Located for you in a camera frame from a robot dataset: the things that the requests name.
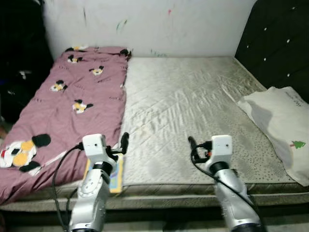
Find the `white pillow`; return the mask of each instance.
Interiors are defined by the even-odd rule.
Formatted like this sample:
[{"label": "white pillow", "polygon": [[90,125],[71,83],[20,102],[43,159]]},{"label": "white pillow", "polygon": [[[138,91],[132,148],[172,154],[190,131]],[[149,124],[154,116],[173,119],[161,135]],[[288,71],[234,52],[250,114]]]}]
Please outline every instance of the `white pillow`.
[{"label": "white pillow", "polygon": [[242,97],[238,106],[272,142],[288,175],[309,185],[309,105],[291,87]]}]

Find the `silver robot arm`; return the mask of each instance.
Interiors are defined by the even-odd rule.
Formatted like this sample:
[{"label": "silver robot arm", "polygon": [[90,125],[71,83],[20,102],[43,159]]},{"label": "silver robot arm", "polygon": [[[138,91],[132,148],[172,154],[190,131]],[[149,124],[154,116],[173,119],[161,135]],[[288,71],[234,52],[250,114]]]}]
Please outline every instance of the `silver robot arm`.
[{"label": "silver robot arm", "polygon": [[72,210],[70,232],[101,232],[105,221],[105,203],[109,197],[110,174],[115,171],[118,156],[126,153],[129,134],[124,133],[121,147],[106,146],[105,136],[91,134],[83,138],[84,150],[93,168],[77,190],[77,202]]},{"label": "silver robot arm", "polygon": [[[189,137],[193,160],[195,163],[205,162],[205,171],[220,179],[239,195],[253,204],[247,195],[246,185],[229,168],[233,154],[232,137],[217,135],[211,141],[196,145],[194,139]],[[196,148],[207,150],[206,157],[200,158]],[[223,184],[215,181],[215,193],[221,204],[226,225],[231,232],[264,232],[259,216],[242,198],[236,195]]]}]

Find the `gray mattress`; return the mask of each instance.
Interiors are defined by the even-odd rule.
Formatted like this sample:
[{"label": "gray mattress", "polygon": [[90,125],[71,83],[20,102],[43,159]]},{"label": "gray mattress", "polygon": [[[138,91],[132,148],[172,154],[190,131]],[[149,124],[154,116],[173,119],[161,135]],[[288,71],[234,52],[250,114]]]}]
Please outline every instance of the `gray mattress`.
[{"label": "gray mattress", "polygon": [[[122,131],[129,132],[121,194],[108,208],[204,207],[214,201],[213,180],[191,164],[196,141],[230,134],[232,168],[259,205],[309,202],[309,188],[285,172],[268,138],[235,104],[265,88],[234,58],[132,58],[126,80]],[[78,182],[58,187],[61,206]],[[46,188],[6,210],[54,210]]]}]

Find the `white wall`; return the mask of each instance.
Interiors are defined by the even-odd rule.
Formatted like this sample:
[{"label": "white wall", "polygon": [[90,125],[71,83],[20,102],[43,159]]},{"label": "white wall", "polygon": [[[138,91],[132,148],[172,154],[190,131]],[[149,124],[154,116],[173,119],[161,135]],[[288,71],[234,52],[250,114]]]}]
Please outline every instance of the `white wall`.
[{"label": "white wall", "polygon": [[256,0],[45,0],[53,57],[77,45],[135,56],[233,56]]}]

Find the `padded headboard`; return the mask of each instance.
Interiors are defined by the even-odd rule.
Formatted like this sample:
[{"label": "padded headboard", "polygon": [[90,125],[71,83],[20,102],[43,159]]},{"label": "padded headboard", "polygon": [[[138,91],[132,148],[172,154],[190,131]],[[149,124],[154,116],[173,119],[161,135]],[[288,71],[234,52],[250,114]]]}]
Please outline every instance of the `padded headboard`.
[{"label": "padded headboard", "polygon": [[266,88],[292,86],[309,102],[309,0],[258,0],[235,57]]}]

